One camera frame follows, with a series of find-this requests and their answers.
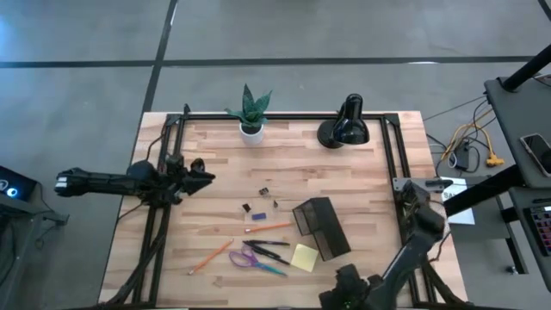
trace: purple scissors handle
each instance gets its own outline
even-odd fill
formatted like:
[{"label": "purple scissors handle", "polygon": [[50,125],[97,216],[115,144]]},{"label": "purple scissors handle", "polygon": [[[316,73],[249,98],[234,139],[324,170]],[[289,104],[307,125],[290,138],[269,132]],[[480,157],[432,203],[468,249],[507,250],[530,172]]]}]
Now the purple scissors handle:
[{"label": "purple scissors handle", "polygon": [[244,246],[241,252],[231,251],[230,260],[239,267],[257,267],[258,264],[258,259],[248,246]]}]

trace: black desk lamp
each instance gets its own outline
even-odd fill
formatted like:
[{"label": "black desk lamp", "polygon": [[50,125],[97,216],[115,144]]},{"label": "black desk lamp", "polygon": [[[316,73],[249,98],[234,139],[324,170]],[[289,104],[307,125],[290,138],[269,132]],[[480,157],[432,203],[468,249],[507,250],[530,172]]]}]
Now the black desk lamp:
[{"label": "black desk lamp", "polygon": [[339,148],[343,144],[358,145],[369,142],[368,127],[362,120],[362,96],[346,97],[336,120],[324,121],[318,128],[318,141],[327,148]]}]

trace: potted plant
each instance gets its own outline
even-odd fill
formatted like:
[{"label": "potted plant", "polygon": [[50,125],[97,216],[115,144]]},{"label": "potted plant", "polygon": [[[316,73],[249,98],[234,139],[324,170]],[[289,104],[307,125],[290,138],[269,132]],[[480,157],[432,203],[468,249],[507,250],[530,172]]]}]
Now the potted plant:
[{"label": "potted plant", "polygon": [[243,138],[243,141],[247,145],[258,144],[263,139],[264,124],[268,122],[264,117],[264,111],[268,108],[271,94],[272,91],[255,101],[249,90],[249,86],[245,84],[245,88],[243,89],[243,110],[231,111],[229,108],[226,108],[226,112],[229,115],[235,116],[241,121],[239,130],[241,131],[241,138]]}]

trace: pencil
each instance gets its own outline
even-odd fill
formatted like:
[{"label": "pencil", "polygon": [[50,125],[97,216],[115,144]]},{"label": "pencil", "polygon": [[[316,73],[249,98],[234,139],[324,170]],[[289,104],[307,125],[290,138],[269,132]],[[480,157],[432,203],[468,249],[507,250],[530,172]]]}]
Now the pencil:
[{"label": "pencil", "polygon": [[247,228],[247,229],[245,229],[245,233],[253,233],[253,232],[258,232],[258,231],[261,231],[261,230],[279,228],[279,227],[285,227],[285,226],[291,226],[291,225],[293,225],[293,223],[283,223],[283,224],[275,224],[275,225],[269,225],[269,226],[260,226],[260,227],[254,227],[254,228]]},{"label": "pencil", "polygon": [[233,238],[231,240],[228,240],[224,245],[222,245],[218,250],[212,252],[207,258],[205,258],[202,262],[200,262],[198,265],[191,270],[188,275],[193,275],[199,268],[206,265],[208,262],[210,262],[211,259],[213,259],[215,256],[220,254],[225,248],[227,248],[231,243],[233,242]]}]

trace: gray floor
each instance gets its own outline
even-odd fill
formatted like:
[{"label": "gray floor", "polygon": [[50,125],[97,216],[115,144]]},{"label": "gray floor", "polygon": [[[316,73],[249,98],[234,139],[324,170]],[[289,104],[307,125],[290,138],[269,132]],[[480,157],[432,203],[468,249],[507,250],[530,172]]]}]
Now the gray floor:
[{"label": "gray floor", "polygon": [[[0,62],[152,60],[168,7],[169,0],[4,0]],[[165,58],[524,56],[550,42],[549,30],[536,0],[181,0]],[[152,110],[181,110],[184,103],[195,111],[237,108],[248,83],[255,94],[274,90],[271,110],[334,110],[358,92],[365,109],[428,116],[481,96],[485,80],[520,65],[167,67]],[[124,172],[151,74],[149,67],[0,69],[0,164],[43,182],[50,205],[71,215],[68,226],[49,233],[44,249],[34,251],[15,308],[96,302],[120,197],[63,199],[53,193],[53,181],[73,166]],[[475,106],[427,121],[427,132],[447,141],[471,121]],[[498,123],[488,131],[496,153],[513,163]],[[477,175],[500,169],[481,167]],[[455,174],[445,167],[441,172]],[[503,272],[511,264],[504,241],[456,242],[469,300],[546,308],[551,295],[515,228],[529,275]]]}]

